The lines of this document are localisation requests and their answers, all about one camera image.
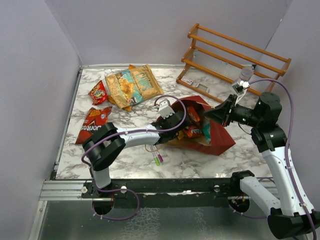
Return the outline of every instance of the gray wall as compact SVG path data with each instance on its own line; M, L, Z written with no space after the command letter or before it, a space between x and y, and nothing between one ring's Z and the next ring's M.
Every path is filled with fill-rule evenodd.
M25 240L80 62L43 0L2 0L0 22L0 239Z
M293 0L267 51L292 58L281 79L292 94L294 123L291 150L296 171L311 202L320 210L320 1ZM289 127L288 97L277 87L283 110L280 125Z
M292 0L46 0L83 64L181 64L195 23L265 48Z

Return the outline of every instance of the marble countertop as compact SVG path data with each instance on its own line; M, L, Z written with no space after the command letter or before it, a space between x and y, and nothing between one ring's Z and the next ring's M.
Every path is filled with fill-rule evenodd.
M81 145L75 145L87 112L93 107L88 92L100 80L104 80L105 76L120 70L119 68L97 68L82 71L58 165L57 180L90 178L88 167L81 162L83 148ZM165 94L179 98L200 95L211 106L218 105L212 99L176 83L183 68L151 67L151 70ZM201 81L202 84L210 88L210 94L222 100L233 93L229 84L201 71L190 69L186 77L196 83ZM122 110L108 101L94 107L103 109L107 106L113 106L112 112L108 116L108 122L113 122L116 127L142 127L158 117L157 111L153 107L154 100L155 97L133 106L131 112ZM256 96L248 93L240 104L253 107L256 100ZM247 132L250 131L250 128L246 126L243 128ZM112 179L225 178L230 177L233 172L243 170L252 171L256 177L271 176L270 170L258 153L251 136L243 132L236 123L231 123L226 129L236 144L220 156L164 145L159 150L164 162L157 166L152 153L147 152L145 146L130 147L124 149L110 166L110 177Z

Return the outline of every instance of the white tag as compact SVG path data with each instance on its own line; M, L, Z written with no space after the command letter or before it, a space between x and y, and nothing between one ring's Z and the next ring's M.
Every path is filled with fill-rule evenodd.
M183 76L183 77L181 78L181 81L183 81L183 82L185 82L186 84L189 84L189 85L192 85L192 83L194 82L194 81L186 78L185 76Z

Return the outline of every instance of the small red snack bag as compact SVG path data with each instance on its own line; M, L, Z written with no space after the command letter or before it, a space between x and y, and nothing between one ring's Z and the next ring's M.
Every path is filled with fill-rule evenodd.
M199 129L196 125L190 125L183 129L185 135L187 135L188 138L198 138L204 135L201 129Z
M102 104L107 100L107 92L102 80L99 81L88 94L92 97L93 105Z
M108 115L111 113L112 106L108 106L102 110L90 108L87 113L81 130L79 132L78 138L75 144L82 144L87 140L95 131L101 128L102 125L106 124L108 121Z
M188 113L189 118L195 123L195 124L199 124L199 122L201 121L197 111L195 110L195 108L193 106L187 106L186 107L186 112Z

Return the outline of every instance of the red paper bag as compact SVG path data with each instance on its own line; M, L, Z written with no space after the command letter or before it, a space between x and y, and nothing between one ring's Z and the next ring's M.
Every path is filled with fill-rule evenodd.
M186 107L193 106L197 110L197 113L200 113L200 118L202 120L204 119L204 116L203 114L201 114L201 112L211 109L208 103L205 100L203 100L201 96L188 96L181 98L180 100L184 103ZM171 107L175 111L183 111L183 107L178 101L173 103ZM181 140L175 138L169 141L167 144L181 148L193 149L196 151L216 156L224 153L226 150L228 150L230 147L236 144L233 138L227 132L227 130L213 120L210 120L210 136L211 143L207 143L205 137L184 137Z

